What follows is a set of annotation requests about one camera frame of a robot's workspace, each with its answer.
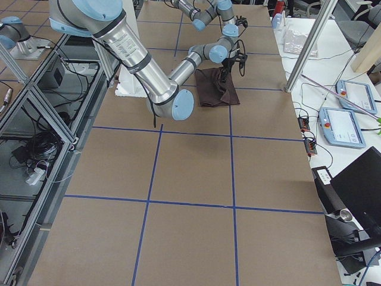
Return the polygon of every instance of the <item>tablet screen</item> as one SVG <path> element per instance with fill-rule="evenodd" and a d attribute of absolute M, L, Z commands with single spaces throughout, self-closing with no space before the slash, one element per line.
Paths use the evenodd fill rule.
<path fill-rule="evenodd" d="M 341 110 L 328 110 L 333 136 L 336 141 L 360 143 L 351 113 Z"/>
<path fill-rule="evenodd" d="M 350 101 L 364 109 L 371 110 L 372 106 L 370 104 L 367 88 L 365 85 L 345 82 L 345 89 Z"/>

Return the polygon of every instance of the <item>robotic arm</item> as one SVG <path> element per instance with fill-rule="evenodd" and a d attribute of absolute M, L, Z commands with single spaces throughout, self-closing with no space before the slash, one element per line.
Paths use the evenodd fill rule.
<path fill-rule="evenodd" d="M 0 43 L 6 49 L 17 46 L 24 55 L 29 55 L 37 50 L 35 40 L 30 36 L 23 22 L 15 16 L 0 20 Z"/>
<path fill-rule="evenodd" d="M 186 89 L 180 90 L 179 86 L 203 60 L 221 63 L 235 49 L 238 27 L 235 25 L 232 3 L 230 0 L 213 0 L 213 3 L 201 12 L 186 0 L 172 0 L 172 4 L 185 12 L 198 30 L 210 23 L 217 13 L 221 14 L 225 26 L 222 37 L 216 43 L 193 46 L 189 55 L 166 76 L 127 24 L 121 0 L 49 0 L 50 21 L 54 30 L 94 37 L 107 43 L 128 71 L 148 90 L 151 111 L 174 120 L 187 119 L 193 111 L 192 93 Z"/>

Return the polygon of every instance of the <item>white label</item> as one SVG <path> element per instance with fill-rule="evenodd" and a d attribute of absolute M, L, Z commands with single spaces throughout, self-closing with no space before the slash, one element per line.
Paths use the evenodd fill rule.
<path fill-rule="evenodd" d="M 327 173 L 326 169 L 318 170 L 317 174 L 319 175 L 319 177 L 320 177 L 321 181 L 323 182 L 323 184 L 325 184 L 325 185 L 331 184 L 331 177 Z"/>
<path fill-rule="evenodd" d="M 128 59 L 135 51 L 138 50 L 138 46 L 129 35 L 124 35 L 116 42 L 109 43 L 108 45 L 113 49 L 113 51 L 119 56 L 121 60 Z"/>

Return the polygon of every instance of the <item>red bottle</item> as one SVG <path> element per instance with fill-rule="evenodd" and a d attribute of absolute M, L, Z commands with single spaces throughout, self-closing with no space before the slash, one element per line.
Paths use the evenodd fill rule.
<path fill-rule="evenodd" d="M 275 5 L 273 17 L 278 13 L 281 14 L 284 9 L 285 9 L 285 2 L 283 0 L 278 0 Z"/>

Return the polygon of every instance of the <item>black monitor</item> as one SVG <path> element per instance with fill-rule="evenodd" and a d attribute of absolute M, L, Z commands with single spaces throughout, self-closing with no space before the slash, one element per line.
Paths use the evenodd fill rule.
<path fill-rule="evenodd" d="M 381 153 L 370 147 L 331 184 L 369 236 L 381 237 Z"/>

